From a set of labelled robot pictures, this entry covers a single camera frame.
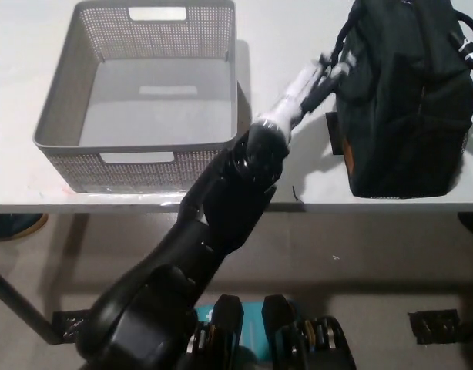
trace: white table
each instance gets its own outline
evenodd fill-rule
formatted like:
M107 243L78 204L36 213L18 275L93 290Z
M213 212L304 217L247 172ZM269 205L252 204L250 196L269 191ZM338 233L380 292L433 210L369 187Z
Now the white table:
M0 212L176 210L182 194L74 193L32 142L76 2L0 0ZM271 106L308 60L332 49L352 1L236 3L238 78L256 115ZM473 15L473 0L454 3ZM321 118L333 104L330 97L296 128L271 210L473 210L473 136L461 179L446 197L353 197L342 158L331 155ZM303 203L296 202L292 187Z

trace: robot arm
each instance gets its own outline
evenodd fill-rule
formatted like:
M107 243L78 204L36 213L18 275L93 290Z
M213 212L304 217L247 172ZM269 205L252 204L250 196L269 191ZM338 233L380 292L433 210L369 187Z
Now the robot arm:
M305 67L274 108L213 159L159 246L92 306L77 340L85 360L106 368L176 368L197 326L195 303L275 193L292 126L330 95L346 67Z

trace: gray floor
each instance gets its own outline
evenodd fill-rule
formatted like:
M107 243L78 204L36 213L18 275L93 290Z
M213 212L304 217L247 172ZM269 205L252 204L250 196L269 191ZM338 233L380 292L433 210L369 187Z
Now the gray floor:
M0 244L0 272L47 315L87 308L146 255L173 214L51 216ZM361 369L473 369L473 345L417 346L408 312L473 315L473 236L454 214L266 214L203 298L283 292L341 322ZM71 345L47 346L0 302L0 370L78 370Z

